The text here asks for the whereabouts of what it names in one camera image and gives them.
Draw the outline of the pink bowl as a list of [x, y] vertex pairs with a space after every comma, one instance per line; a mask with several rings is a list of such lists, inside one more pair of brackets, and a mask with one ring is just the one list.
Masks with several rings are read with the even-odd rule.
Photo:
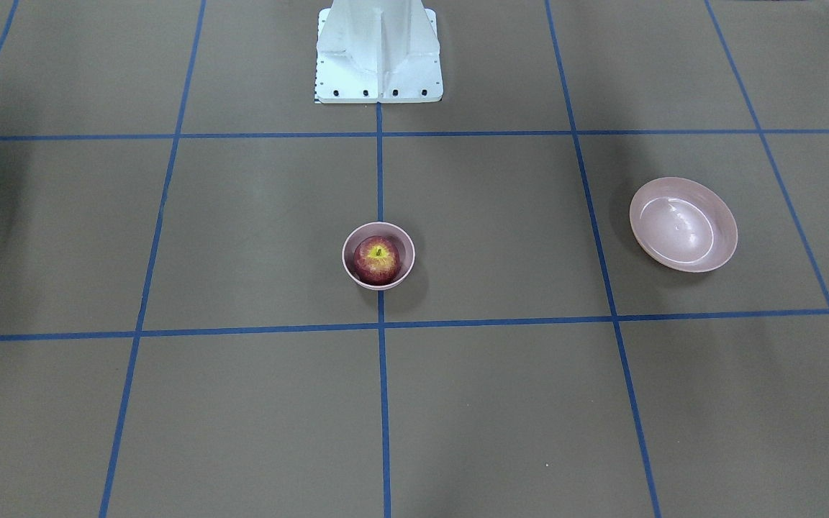
[[373, 221], [356, 227], [345, 239], [341, 259], [356, 284], [387, 291], [410, 275], [417, 258], [414, 240], [401, 227]]

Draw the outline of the pink plate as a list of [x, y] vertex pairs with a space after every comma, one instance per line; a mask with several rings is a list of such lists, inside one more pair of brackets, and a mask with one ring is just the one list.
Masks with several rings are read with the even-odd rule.
[[647, 255], [685, 273], [722, 268], [739, 246], [739, 227], [730, 207], [710, 188], [680, 177], [639, 187], [629, 204], [629, 222]]

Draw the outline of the red apple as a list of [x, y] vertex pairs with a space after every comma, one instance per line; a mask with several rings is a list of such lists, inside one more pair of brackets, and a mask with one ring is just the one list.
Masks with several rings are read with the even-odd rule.
[[401, 270], [399, 249], [386, 236], [370, 236], [355, 247], [353, 265], [363, 283], [372, 286], [391, 284]]

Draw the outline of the white central post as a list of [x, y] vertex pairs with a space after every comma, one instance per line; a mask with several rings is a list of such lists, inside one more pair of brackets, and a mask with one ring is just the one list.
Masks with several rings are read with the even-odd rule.
[[421, 1], [335, 1], [319, 10], [314, 101], [441, 101], [437, 25]]

